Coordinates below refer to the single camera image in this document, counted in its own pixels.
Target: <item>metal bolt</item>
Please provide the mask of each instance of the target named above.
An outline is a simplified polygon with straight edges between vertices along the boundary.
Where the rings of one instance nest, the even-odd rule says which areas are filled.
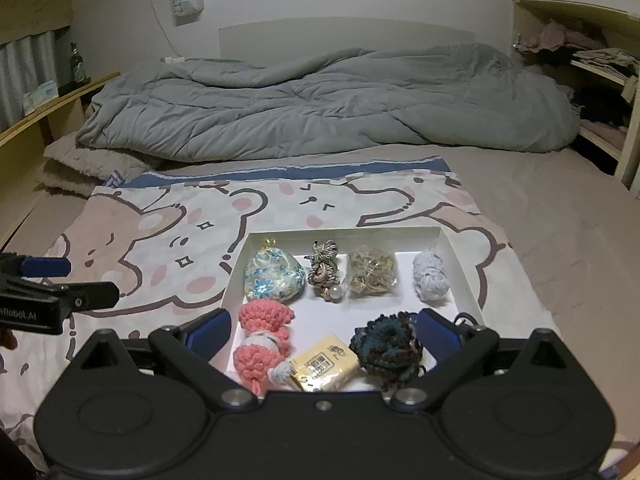
[[[396,400],[407,406],[415,406],[427,400],[427,392],[419,388],[403,388],[396,392]]]
[[[254,396],[252,396],[251,392],[245,390],[244,388],[234,388],[233,390],[227,390],[220,396],[222,402],[235,408],[248,404],[253,398]]]
[[[321,412],[328,412],[332,407],[332,403],[328,400],[318,400],[318,402],[316,402],[316,408]]]

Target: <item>blue flower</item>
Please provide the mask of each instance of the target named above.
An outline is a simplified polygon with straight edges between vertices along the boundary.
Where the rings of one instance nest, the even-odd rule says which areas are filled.
[[[274,289],[271,280],[256,280],[254,284],[254,296],[263,300],[269,297],[269,293]]]

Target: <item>white bead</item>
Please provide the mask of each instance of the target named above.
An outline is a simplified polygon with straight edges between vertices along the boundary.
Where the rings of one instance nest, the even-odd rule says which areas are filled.
[[[340,285],[332,285],[329,288],[329,298],[334,301],[342,299],[342,287]]]

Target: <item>star print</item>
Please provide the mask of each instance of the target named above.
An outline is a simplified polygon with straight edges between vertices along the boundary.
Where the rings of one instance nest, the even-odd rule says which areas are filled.
[[[193,263],[193,260],[188,256],[183,256],[183,257],[178,258],[177,260],[175,260],[175,263],[180,265],[180,268],[183,269],[187,265],[191,265]]]

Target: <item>pink crocheted item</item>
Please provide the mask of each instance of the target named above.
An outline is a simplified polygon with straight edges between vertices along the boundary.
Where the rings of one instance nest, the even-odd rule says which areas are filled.
[[[240,307],[238,321],[251,342],[236,348],[234,366],[242,382],[257,396],[264,394],[270,371],[290,353],[289,330],[285,325],[294,317],[288,306],[273,300],[253,300]]]

